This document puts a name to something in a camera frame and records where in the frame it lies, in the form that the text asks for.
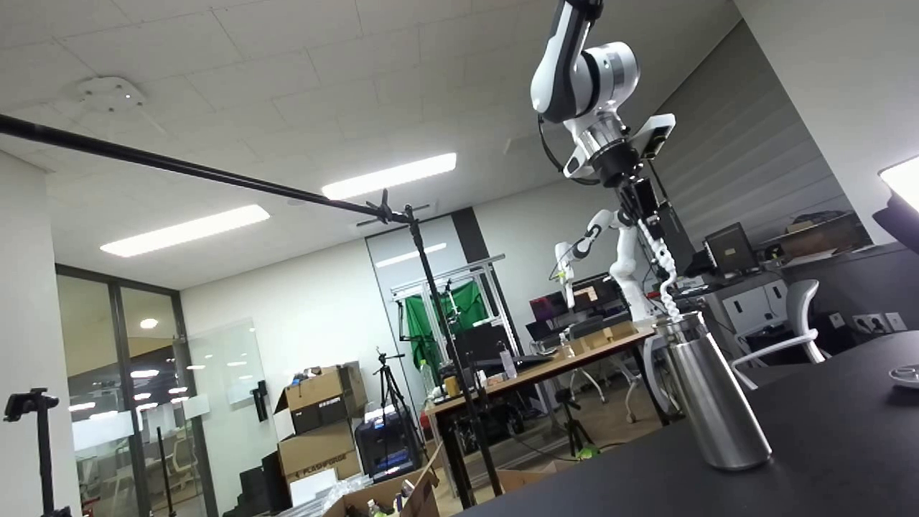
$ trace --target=metal cylinder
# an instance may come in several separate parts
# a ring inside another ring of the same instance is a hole
[[[666,333],[666,356],[700,456],[719,471],[748,471],[769,462],[773,446],[700,314],[687,314]]]

